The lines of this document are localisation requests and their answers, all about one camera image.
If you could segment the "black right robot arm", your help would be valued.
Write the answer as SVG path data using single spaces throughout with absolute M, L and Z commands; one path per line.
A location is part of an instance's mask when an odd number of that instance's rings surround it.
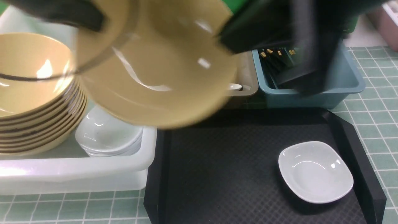
M 326 91 L 329 69 L 349 20 L 384 0 L 247 0 L 223 25 L 218 39 L 234 54 L 297 47 L 300 62 L 277 77 L 303 96 Z

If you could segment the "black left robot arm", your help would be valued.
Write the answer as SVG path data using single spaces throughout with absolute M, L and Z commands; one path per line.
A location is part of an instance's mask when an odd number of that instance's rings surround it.
M 91 0 L 5 0 L 24 13 L 45 22 L 100 32 L 106 17 Z

